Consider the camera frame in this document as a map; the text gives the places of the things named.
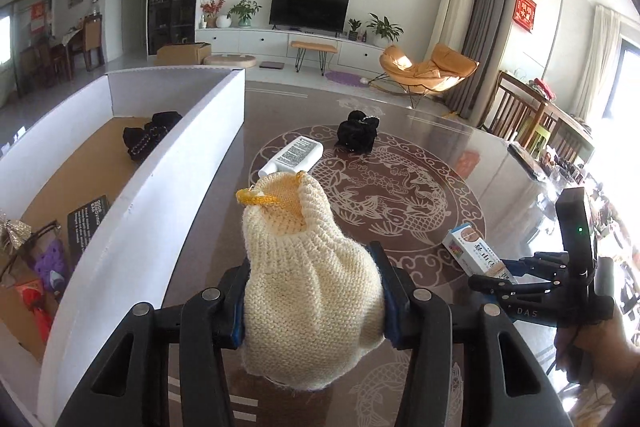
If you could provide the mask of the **person's right hand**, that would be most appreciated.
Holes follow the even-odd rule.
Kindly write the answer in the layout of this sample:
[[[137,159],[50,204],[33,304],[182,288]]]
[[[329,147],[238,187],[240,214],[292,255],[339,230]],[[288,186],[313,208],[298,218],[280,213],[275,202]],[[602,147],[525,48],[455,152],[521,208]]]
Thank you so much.
[[[614,395],[626,391],[639,369],[639,349],[626,338],[620,309],[614,307],[608,321],[582,326],[580,331],[575,327],[556,331],[555,362],[563,371],[568,369],[565,351],[570,343],[592,358],[594,381],[605,384]]]

